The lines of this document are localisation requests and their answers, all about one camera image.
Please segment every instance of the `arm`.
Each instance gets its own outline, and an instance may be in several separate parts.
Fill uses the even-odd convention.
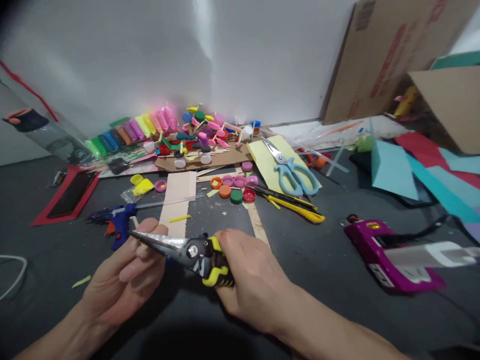
[[[158,220],[137,228],[168,233]],[[90,358],[149,299],[165,270],[165,257],[130,237],[97,269],[82,299],[51,331],[15,360]]]
[[[238,230],[217,233],[235,278],[218,287],[226,310],[308,359],[407,359],[373,331],[332,311],[291,283],[270,248]]]

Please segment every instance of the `plastic bottle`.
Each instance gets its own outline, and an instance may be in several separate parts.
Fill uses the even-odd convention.
[[[82,142],[30,107],[7,115],[3,121],[72,165],[86,164],[95,159]]]

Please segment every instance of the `cardboard box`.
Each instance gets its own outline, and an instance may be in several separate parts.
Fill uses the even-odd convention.
[[[445,55],[478,0],[363,0],[353,11],[324,124],[385,112],[402,75]]]

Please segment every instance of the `power cord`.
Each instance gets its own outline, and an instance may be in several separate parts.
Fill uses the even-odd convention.
[[[23,266],[21,267],[21,270],[20,270],[20,274],[18,274],[18,277],[16,278],[16,280],[14,281],[12,286],[10,286],[10,288],[5,293],[3,293],[2,296],[0,296],[0,301],[2,301],[14,289],[14,287],[17,286],[17,284],[20,282],[20,280],[24,276],[25,270],[27,269],[28,261],[24,257],[14,256],[14,255],[0,255],[0,258],[1,259],[19,260],[23,263]]]

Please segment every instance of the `light blue paper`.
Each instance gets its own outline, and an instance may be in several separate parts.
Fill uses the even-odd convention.
[[[480,207],[480,190],[475,186],[452,175],[440,166],[428,167],[427,170],[469,207]]]
[[[412,169],[401,146],[376,140],[371,151],[372,186],[418,200]]]
[[[444,148],[439,148],[450,170],[480,175],[480,156],[457,156]]]
[[[433,176],[417,159],[407,155],[411,170],[415,176],[431,191],[433,196],[442,204],[445,210],[461,219],[464,224],[480,223],[480,215],[458,196],[452,193]]]

